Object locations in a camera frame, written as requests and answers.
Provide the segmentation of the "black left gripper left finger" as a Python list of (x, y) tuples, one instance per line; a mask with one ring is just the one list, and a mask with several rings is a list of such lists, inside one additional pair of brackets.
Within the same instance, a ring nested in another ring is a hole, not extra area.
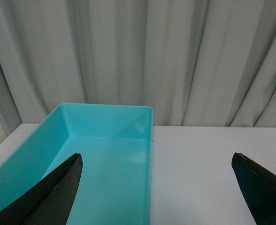
[(0, 211), (0, 225), (65, 225), (82, 174), (83, 161), (75, 153)]

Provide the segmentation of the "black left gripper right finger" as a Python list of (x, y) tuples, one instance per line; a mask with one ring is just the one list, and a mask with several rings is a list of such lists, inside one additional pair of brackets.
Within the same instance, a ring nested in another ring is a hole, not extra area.
[(255, 223), (276, 225), (276, 175), (241, 153), (231, 166)]

